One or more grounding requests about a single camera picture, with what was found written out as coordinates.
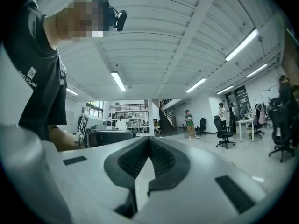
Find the white ceiling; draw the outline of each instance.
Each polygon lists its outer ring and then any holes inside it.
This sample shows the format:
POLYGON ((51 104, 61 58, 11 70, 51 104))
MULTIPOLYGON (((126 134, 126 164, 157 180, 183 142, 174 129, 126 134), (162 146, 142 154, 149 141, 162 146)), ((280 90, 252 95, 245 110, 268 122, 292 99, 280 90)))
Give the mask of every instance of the white ceiling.
MULTIPOLYGON (((36 1, 41 12, 50 15, 71 0, 36 1)), ((122 32, 110 31, 95 43, 64 42, 58 46, 69 87, 79 93, 78 101, 190 98, 202 91, 217 92, 245 82, 246 76, 265 62, 271 61, 271 69, 278 64, 272 61, 282 54, 284 33, 278 10, 270 0, 109 3, 128 13, 122 32), (263 41, 254 39, 226 62, 225 57, 253 28, 259 30, 263 41), (120 91, 111 71, 119 72, 126 92, 120 91), (203 77, 207 81, 186 94, 203 77)))

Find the desk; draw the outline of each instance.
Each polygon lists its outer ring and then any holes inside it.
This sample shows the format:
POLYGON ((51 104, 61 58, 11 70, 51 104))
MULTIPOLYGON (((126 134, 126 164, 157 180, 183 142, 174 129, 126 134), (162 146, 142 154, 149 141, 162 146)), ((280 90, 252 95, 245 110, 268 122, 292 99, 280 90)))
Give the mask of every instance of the desk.
POLYGON ((254 118, 250 118, 250 119, 247 119, 247 120, 240 120, 240 121, 239 121, 239 128, 240 128, 240 142, 242 142, 241 124, 244 124, 244 123, 251 123, 251 125, 252 125, 252 142, 254 142, 253 120, 254 120, 254 118))

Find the ceiling light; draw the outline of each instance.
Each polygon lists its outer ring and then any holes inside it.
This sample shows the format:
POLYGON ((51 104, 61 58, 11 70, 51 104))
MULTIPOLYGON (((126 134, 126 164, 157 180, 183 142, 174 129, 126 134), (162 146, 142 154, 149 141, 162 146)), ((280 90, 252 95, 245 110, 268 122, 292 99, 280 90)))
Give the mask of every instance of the ceiling light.
POLYGON ((247 77, 251 77, 254 74, 256 74, 257 72, 259 72, 262 68, 266 67, 268 64, 265 64, 263 66, 261 66, 260 68, 258 68, 257 70, 255 70, 254 72, 250 73, 247 77))
POLYGON ((199 86, 200 84, 204 83, 205 81, 206 81, 206 79, 202 78, 194 86, 192 86, 189 90, 187 90, 186 93, 189 93, 189 92, 193 91, 197 86, 199 86))
POLYGON ((249 44, 258 34, 258 30, 254 29, 239 46, 236 47, 225 59, 230 61, 235 55, 237 55, 245 46, 249 44))
POLYGON ((68 92, 70 92, 70 93, 74 94, 74 95, 78 95, 78 93, 76 93, 76 92, 72 91, 72 90, 71 90, 71 89, 69 89, 69 88, 66 88, 66 90, 67 90, 68 92))
POLYGON ((224 90, 218 92, 217 95, 219 95, 219 94, 221 94, 221 93, 223 93, 223 92, 225 92, 225 91, 228 91, 229 89, 231 89, 231 88, 233 88, 233 87, 234 87, 234 86, 230 86, 230 87, 228 87, 228 88, 226 88, 226 89, 224 89, 224 90))
POLYGON ((118 84, 118 86, 120 87, 120 89, 122 91, 126 91, 125 87, 123 86, 123 83, 121 81, 121 78, 120 78, 118 72, 117 71, 113 71, 113 72, 111 72, 111 75, 114 78, 114 80, 116 81, 116 83, 118 84))

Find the table leg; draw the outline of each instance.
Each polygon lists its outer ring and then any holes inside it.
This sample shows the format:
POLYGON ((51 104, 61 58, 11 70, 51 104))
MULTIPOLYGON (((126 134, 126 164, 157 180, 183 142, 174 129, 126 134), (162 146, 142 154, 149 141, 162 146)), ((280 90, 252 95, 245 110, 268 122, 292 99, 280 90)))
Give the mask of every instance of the table leg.
POLYGON ((241 132, 241 123, 239 123, 239 129, 240 129, 240 142, 242 142, 242 132, 241 132))
POLYGON ((254 127, 253 127, 253 121, 251 122, 252 125, 252 142, 254 142, 254 127))

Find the gray floor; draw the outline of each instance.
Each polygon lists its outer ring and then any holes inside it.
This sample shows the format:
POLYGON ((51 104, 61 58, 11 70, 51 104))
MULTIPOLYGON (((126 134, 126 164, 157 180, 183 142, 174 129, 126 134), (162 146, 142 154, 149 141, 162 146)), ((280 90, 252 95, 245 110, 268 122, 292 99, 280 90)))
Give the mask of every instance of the gray floor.
MULTIPOLYGON (((274 189, 289 182, 294 168, 298 164, 299 149, 296 150, 295 157, 293 158, 291 158, 291 154, 285 152, 284 162, 280 163, 281 152, 277 152, 272 154, 271 157, 268 157, 269 152, 274 150, 274 144, 271 138, 272 128, 268 126, 261 130, 265 132, 265 135, 262 135, 262 138, 255 136, 255 141, 252 142, 246 134, 245 126, 242 126, 242 142, 240 142, 239 134, 234 135, 229 140, 235 142, 235 146, 229 145, 228 149, 224 146, 216 148, 219 141, 216 134, 207 134, 199 137, 199 139, 193 138, 192 140, 185 138, 184 134, 163 138, 175 140, 218 154, 250 177, 253 177, 253 179, 258 179, 259 181, 256 182, 261 185, 266 193, 270 193, 274 189)), ((146 191, 148 182, 154 178, 154 169, 150 159, 148 159, 135 182, 139 209, 141 209, 147 201, 146 191)))

